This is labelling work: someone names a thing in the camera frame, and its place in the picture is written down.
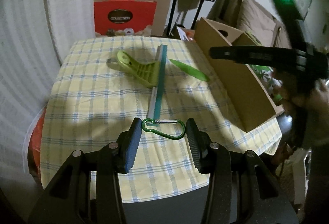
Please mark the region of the person's right hand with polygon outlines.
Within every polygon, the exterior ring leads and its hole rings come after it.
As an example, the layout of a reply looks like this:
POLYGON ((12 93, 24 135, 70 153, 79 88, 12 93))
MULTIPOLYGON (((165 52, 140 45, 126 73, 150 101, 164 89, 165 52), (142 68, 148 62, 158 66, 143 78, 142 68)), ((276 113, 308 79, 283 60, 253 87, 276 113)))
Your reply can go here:
POLYGON ((298 147, 328 144, 328 87, 318 80, 307 96, 293 95, 285 85, 279 89, 285 112, 292 117, 293 141, 298 147))

